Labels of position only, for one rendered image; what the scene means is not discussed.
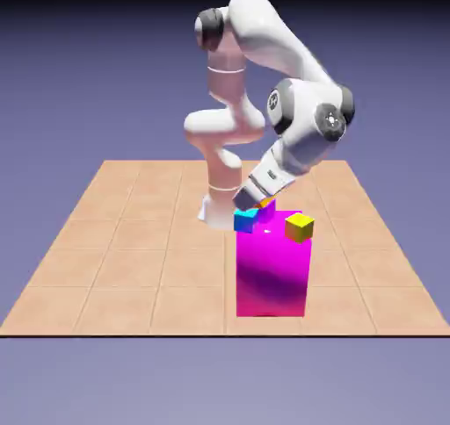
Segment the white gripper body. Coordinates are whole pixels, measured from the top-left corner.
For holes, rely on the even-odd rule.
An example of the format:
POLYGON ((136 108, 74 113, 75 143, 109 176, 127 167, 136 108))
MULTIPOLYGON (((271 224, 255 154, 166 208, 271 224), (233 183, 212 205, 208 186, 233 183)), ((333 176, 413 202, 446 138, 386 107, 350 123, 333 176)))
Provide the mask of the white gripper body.
POLYGON ((264 165, 258 165, 247 177, 243 187, 254 204, 278 194, 293 182, 288 173, 264 165))

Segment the small cyan cube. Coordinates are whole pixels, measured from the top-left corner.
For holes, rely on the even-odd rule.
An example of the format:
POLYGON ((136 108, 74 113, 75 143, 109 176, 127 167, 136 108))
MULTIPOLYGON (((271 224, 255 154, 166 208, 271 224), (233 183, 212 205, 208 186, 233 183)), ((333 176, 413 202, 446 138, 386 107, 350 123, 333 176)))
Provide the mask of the small cyan cube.
POLYGON ((236 209, 234 212, 234 230, 236 232, 251 233, 255 223, 258 221, 258 208, 246 211, 236 209))

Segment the small purple cube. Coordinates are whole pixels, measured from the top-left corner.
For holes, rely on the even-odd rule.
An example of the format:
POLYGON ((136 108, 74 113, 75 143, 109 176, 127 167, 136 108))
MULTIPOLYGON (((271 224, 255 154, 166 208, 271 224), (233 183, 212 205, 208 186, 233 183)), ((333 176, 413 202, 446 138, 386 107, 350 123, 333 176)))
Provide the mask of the small purple cube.
POLYGON ((276 213, 276 200, 273 198, 258 209, 258 222, 268 223, 276 213))

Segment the small yellow cube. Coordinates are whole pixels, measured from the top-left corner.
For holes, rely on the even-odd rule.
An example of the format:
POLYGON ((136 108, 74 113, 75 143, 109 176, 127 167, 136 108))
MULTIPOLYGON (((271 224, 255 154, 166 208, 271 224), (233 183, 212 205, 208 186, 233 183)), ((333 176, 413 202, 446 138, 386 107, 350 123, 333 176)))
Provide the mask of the small yellow cube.
POLYGON ((312 238, 315 220, 301 212, 285 218, 285 236, 299 244, 312 238))

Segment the large magenta box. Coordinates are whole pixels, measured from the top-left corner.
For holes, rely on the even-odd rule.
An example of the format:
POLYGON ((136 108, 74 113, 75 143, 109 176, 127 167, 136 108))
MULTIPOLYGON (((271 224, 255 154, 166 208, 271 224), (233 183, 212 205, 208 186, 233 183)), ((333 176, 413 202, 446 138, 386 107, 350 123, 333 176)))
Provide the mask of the large magenta box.
POLYGON ((250 233, 236 232, 236 315, 302 317, 305 314, 312 241, 285 236, 286 219, 278 210, 256 222, 250 233))

